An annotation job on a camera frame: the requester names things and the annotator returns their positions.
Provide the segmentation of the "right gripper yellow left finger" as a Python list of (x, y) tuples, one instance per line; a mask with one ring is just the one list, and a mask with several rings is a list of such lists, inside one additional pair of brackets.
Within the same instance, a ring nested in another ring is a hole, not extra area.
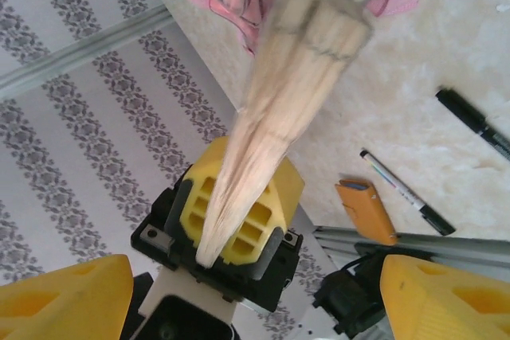
[(111, 255), (0, 287), (0, 340), (120, 340), (134, 278)]

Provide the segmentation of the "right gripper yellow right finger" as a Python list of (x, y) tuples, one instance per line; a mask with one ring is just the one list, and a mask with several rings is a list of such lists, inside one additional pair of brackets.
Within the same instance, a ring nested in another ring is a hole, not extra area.
[(380, 292), (395, 340), (510, 340), (510, 283), (390, 255)]

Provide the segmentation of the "orange wallet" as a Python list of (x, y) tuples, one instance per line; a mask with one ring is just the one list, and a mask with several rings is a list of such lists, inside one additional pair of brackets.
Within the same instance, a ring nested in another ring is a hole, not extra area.
[(343, 178), (335, 189), (358, 234), (386, 246), (398, 243), (392, 221), (371, 182)]

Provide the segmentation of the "white pen with black cap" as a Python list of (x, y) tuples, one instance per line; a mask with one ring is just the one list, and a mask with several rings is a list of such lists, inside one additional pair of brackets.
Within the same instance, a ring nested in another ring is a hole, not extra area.
[(362, 149), (359, 156), (391, 184), (439, 234), (449, 236), (457, 231), (441, 214), (423, 201), (406, 183), (380, 162), (370, 151)]

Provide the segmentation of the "black marker pen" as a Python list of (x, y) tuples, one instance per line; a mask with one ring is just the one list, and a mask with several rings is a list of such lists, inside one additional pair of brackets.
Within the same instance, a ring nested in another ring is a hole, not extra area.
[(466, 127), (510, 162), (510, 140), (487, 122), (485, 115), (452, 88), (440, 88), (435, 97)]

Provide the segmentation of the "aluminium mounting rail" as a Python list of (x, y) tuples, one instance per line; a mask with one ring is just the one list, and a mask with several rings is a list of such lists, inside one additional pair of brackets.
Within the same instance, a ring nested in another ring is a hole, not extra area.
[(375, 241), (360, 236), (353, 229), (320, 226), (313, 231), (312, 235), (327, 254), (358, 256), (360, 253), (365, 253), (364, 249), (358, 250), (358, 247), (371, 248), (379, 245)]

